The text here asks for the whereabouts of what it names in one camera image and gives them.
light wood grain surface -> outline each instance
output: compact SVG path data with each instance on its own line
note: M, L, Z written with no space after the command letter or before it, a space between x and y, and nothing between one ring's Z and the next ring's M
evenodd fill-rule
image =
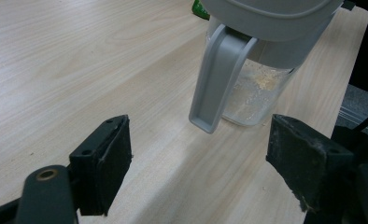
M303 223L265 161L270 119L188 121L208 21L189 0L0 1L0 205L101 122L131 120L134 159L108 217L80 223ZM274 113L330 136L368 12L339 9Z

